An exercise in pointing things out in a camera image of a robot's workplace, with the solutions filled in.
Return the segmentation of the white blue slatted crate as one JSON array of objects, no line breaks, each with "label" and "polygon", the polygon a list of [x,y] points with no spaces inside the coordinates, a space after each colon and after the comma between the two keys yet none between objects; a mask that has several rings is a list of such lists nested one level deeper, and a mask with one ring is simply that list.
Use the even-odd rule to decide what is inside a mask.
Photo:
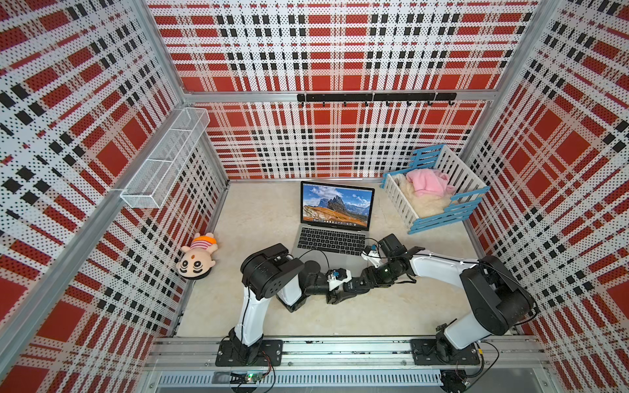
[{"label": "white blue slatted crate", "polygon": [[413,151],[407,168],[383,175],[381,188],[409,234],[467,220],[490,191],[446,145]]}]

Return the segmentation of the orange plush doll toy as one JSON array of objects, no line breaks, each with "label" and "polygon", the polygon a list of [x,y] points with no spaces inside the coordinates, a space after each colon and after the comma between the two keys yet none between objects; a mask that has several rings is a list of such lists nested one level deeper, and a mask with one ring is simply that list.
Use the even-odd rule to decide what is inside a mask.
[{"label": "orange plush doll toy", "polygon": [[175,265],[176,273],[187,280],[206,278],[215,267],[213,254],[218,250],[218,242],[213,233],[195,234],[190,246],[181,247],[183,257]]}]

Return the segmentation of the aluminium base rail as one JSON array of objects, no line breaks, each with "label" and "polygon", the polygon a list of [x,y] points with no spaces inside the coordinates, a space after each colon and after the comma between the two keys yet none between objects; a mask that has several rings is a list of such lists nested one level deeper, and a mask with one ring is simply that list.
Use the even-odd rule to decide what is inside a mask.
[{"label": "aluminium base rail", "polygon": [[451,359],[432,337],[271,337],[252,364],[221,338],[154,345],[142,392],[558,392],[539,341],[488,337]]}]

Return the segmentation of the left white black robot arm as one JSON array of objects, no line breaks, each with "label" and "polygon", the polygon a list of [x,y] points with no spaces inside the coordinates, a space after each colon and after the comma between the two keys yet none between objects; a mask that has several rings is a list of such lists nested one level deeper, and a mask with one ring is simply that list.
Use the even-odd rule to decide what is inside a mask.
[{"label": "left white black robot arm", "polygon": [[342,300],[353,274],[344,268],[324,272],[318,262],[289,254],[282,244],[247,257],[241,266],[244,300],[238,323],[219,344],[217,367],[281,365],[283,341],[264,337],[270,301],[278,298],[290,312],[311,296],[325,296],[329,304]]}]

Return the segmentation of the silver open laptop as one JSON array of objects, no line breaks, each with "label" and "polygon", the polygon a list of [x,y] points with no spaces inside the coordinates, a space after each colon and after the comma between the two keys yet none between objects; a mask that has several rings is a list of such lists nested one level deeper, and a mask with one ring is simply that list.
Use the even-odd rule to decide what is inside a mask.
[{"label": "silver open laptop", "polygon": [[302,181],[300,226],[293,255],[321,267],[361,266],[375,189]]}]

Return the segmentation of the cream fluffy cloth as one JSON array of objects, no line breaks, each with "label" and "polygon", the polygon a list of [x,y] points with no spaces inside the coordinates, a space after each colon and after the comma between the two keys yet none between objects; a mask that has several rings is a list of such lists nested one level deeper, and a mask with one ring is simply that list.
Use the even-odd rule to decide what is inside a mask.
[{"label": "cream fluffy cloth", "polygon": [[444,196],[432,194],[422,194],[421,196],[416,196],[412,184],[404,175],[393,175],[392,178],[419,218],[427,218],[443,214],[445,212],[445,208],[450,206],[452,197],[451,193],[446,193]]}]

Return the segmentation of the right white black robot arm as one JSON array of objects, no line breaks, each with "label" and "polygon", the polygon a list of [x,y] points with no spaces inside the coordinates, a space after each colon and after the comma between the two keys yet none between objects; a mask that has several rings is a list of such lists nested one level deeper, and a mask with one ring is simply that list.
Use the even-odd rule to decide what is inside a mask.
[{"label": "right white black robot arm", "polygon": [[535,309],[532,295],[494,256],[460,260],[422,247],[408,249],[390,234],[378,242],[375,255],[364,252],[362,257],[370,266],[344,283],[342,288],[347,293],[364,294],[375,288],[390,288],[402,275],[410,282],[431,278],[465,292],[470,312],[437,328],[432,351],[445,365],[459,360],[460,353],[473,349],[476,342],[504,335]]}]

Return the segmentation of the black wall hook rail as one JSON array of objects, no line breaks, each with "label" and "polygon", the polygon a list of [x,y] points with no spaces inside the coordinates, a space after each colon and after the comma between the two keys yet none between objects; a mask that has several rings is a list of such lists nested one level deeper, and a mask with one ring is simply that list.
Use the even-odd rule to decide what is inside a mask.
[{"label": "black wall hook rail", "polygon": [[300,93],[299,103],[453,103],[457,93]]}]

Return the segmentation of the pink cloth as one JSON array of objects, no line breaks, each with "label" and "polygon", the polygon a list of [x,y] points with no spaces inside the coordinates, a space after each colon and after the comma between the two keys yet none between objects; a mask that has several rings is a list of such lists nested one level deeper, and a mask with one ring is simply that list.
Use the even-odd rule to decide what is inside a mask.
[{"label": "pink cloth", "polygon": [[445,197],[454,195],[455,188],[449,184],[450,176],[434,169],[416,169],[406,173],[406,179],[414,188],[414,195]]}]

